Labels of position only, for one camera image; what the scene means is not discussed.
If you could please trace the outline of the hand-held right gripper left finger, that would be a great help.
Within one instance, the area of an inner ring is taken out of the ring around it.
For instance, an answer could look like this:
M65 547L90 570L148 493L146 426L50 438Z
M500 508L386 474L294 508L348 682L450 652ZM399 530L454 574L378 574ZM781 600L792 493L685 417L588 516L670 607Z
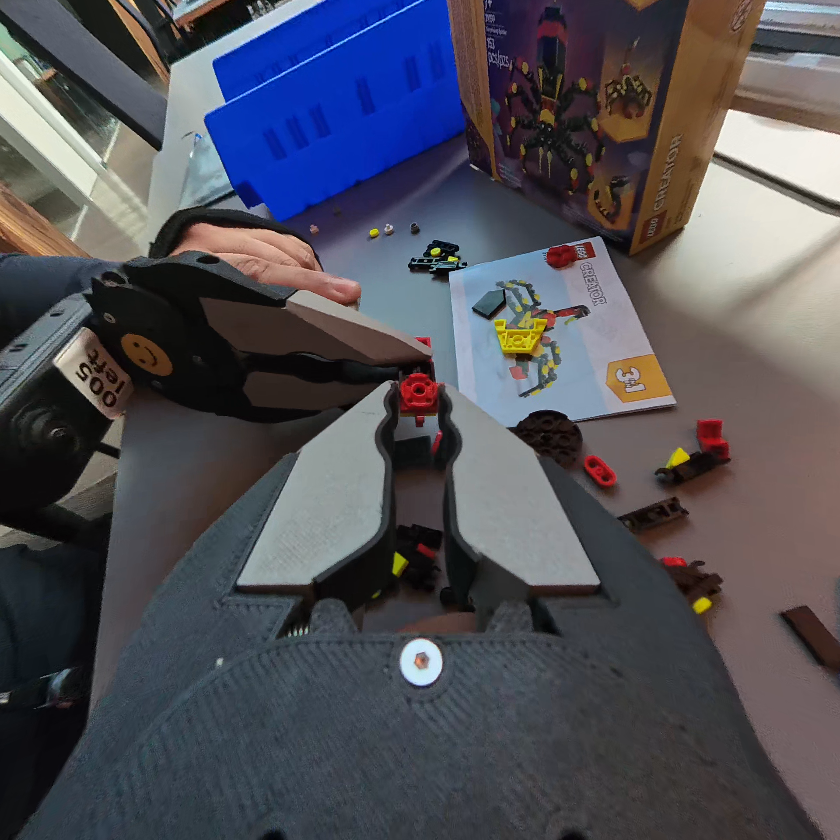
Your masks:
M293 460L237 589L362 607L392 578L398 387L380 385Z

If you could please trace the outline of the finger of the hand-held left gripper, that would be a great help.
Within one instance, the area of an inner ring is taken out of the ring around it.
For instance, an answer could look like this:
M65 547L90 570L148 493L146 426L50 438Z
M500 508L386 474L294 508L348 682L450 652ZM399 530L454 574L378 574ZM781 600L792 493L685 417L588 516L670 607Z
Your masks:
M199 293L208 327L229 345L237 366L258 371L262 363L291 354L372 366L429 362L433 350L400 330L359 311L296 289L240 289L213 297Z
M394 379L394 368L361 371L353 382L313 382L292 374L249 373L243 387L243 401L237 404L237 419L274 424L333 408L347 410Z

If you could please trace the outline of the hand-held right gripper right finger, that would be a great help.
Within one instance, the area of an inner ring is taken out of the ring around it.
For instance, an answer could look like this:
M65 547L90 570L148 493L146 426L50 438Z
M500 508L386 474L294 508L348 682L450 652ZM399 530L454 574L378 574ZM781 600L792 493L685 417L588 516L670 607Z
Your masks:
M540 458L468 397L440 406L445 560L453 604L587 596L601 580Z

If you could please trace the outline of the pile of lego pieces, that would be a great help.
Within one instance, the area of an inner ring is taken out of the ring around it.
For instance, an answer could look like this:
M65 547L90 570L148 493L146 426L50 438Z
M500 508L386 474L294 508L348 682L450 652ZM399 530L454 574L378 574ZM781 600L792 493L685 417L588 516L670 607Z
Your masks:
M838 680L838 637L799 604L827 564L838 572L838 436L788 382L732 365L729 347L705 342L690 357L700 404L575 422L550 409L510 427L538 455L576 475L649 548L683 533L700 557L658 556L701 617L721 594L743 619L747 643L784 633Z

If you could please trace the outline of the red yellow black lego model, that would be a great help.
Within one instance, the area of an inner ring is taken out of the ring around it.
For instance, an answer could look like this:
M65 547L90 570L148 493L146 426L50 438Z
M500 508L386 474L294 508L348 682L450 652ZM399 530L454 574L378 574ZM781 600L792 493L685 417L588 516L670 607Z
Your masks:
M430 467L442 440L437 426L438 384L431 374L411 373L401 380L398 396L400 416L395 431L395 468Z

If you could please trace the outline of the person's left forearm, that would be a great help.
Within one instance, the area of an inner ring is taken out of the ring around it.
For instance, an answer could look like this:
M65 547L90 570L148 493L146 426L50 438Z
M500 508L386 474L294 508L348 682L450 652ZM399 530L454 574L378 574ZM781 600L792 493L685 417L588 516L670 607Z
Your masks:
M66 297L88 291L117 261L1 254L1 349Z

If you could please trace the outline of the purple lego set box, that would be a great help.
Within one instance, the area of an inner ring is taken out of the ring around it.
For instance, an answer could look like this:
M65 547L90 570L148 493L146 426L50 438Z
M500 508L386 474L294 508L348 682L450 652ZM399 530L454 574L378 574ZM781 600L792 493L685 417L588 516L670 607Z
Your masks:
M449 1L469 162L629 255L690 220L761 1Z

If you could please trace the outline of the person's left hand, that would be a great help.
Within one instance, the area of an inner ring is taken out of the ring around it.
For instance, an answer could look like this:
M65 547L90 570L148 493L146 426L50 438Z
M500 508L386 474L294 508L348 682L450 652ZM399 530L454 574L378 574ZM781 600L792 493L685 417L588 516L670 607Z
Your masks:
M190 251L218 257L262 284L310 291L353 308L361 301L359 283L324 271L312 247L290 234L195 223L170 254Z

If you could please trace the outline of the open spider instruction booklet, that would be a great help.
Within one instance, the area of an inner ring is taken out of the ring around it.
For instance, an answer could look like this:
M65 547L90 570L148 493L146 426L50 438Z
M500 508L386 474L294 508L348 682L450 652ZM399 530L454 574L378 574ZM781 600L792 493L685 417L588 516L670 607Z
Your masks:
M458 390L502 425L539 410L575 422L676 405L606 243L499 259L449 282Z

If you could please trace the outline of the blue plastic bin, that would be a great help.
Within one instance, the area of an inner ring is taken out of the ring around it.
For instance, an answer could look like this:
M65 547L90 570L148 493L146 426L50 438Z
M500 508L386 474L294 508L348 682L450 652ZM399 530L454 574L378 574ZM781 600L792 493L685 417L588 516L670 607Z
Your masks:
M281 221L464 132L451 37L446 1L329 1L215 58L242 203Z

